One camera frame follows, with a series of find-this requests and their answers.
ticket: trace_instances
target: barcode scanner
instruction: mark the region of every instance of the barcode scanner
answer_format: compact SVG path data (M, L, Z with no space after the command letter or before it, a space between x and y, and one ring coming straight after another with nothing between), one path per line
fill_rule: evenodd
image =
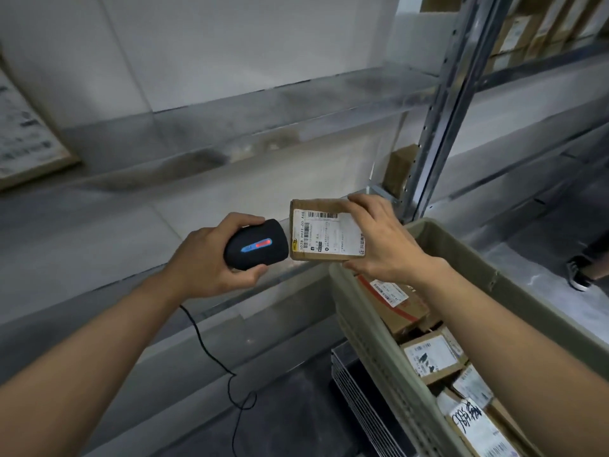
M288 254L283 228L276 219L268 219L237 231L224 248L224 261L231 268L246 271L258 264L283 261Z

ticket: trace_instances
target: black cable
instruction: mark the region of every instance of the black cable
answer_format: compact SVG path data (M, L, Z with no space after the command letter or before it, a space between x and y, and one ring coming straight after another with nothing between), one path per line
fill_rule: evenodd
M183 305L180 305L180 308L182 309L182 311L184 311L187 314L188 319L194 326L194 330L197 331L197 338L199 338L199 344L203 348L203 351L205 351L205 354L207 354L212 361L214 361L216 364L218 364L218 366L223 368L224 371L228 375L230 375L230 378L228 379L228 383L226 384L226 391L228 392L228 400L231 401L233 406L235 406L236 408L239 409L239 415L237 415L237 423L235 423L235 425L234 425L234 431L232 432L232 440L231 440L232 455L237 457L237 453L234 450L234 438L235 438L235 436L237 436L237 428L239 427L239 421L241 420L241 414L243 413L243 411L248 411L248 410L254 408L254 406L256 405L256 401L258 400L258 395L256 394L255 391L250 391L241 404L239 404L237 401L232 399L232 394L230 393L230 382L232 381L233 378L235 378L237 376L237 374L235 374L233 371L231 371L229 368L227 368L223 363L218 361L218 359L216 359L216 357L213 356L207 350L207 348L205 347L205 344L203 343L203 339L201 338L201 332L199 331L199 328L197 327L197 323L194 321L190 312ZM251 406L246 407L246 403L248 402L248 400L251 397L254 398L254 401Z

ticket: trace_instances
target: person's foot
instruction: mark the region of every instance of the person's foot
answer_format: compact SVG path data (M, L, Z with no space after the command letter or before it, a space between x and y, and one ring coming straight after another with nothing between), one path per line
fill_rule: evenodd
M588 258L582 255L574 256L567 261L567 280L569 281L569 285L575 290L585 292L594 284L594 281L590 279L590 277L582 273L582 268L585 268L591 263L592 262Z

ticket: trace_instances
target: blue indicator light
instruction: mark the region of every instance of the blue indicator light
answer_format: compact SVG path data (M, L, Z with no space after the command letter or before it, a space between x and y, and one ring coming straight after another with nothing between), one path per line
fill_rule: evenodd
M241 253L251 252L252 250L257 250L259 248L268 247L272 243L273 243L272 239L263 239L261 241L256 242L255 244L250 244L246 247L243 247L241 249Z

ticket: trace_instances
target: plastic bin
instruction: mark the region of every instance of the plastic bin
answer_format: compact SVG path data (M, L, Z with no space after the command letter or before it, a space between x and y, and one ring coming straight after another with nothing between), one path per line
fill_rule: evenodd
M446 259L472 284L609 380L609 350L600 339L514 284L437 222L423 218L405 227L425 252ZM417 451L471 457L351 272L335 263L330 275L339 324Z

